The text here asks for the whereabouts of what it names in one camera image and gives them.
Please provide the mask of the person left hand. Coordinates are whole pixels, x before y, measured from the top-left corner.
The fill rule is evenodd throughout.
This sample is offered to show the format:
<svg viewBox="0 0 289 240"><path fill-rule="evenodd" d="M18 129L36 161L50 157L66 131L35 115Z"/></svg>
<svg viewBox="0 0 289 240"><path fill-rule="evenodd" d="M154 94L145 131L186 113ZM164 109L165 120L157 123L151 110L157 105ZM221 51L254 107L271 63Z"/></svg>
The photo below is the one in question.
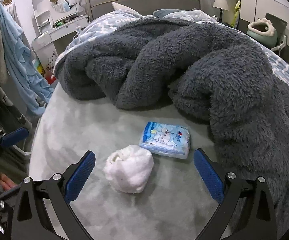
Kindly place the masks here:
<svg viewBox="0 0 289 240"><path fill-rule="evenodd" d="M17 186L16 183L14 183L8 176L6 176L4 173L0 173L0 186L2 186L2 189L4 191L11 190Z"/></svg>

